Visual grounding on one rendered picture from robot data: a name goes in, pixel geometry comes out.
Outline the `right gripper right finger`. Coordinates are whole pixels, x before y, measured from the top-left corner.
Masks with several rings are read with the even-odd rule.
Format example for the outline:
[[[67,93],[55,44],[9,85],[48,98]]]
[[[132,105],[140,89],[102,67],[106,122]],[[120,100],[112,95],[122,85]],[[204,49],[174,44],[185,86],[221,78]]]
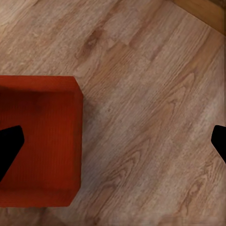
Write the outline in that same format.
[[[226,127],[220,125],[215,126],[211,137],[211,143],[226,163]]]

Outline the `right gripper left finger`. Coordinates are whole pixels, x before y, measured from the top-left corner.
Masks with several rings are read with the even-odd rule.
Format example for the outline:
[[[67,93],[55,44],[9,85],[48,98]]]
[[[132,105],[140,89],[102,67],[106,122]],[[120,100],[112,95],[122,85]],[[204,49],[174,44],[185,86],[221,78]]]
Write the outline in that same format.
[[[0,182],[24,144],[20,125],[0,130]]]

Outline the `storage box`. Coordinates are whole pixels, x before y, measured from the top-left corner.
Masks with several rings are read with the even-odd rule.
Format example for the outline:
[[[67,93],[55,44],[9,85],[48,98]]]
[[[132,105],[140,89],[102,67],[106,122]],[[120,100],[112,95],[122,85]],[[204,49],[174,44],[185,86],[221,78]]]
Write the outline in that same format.
[[[74,76],[0,75],[0,130],[24,144],[0,182],[0,208],[69,207],[81,188],[83,93]]]

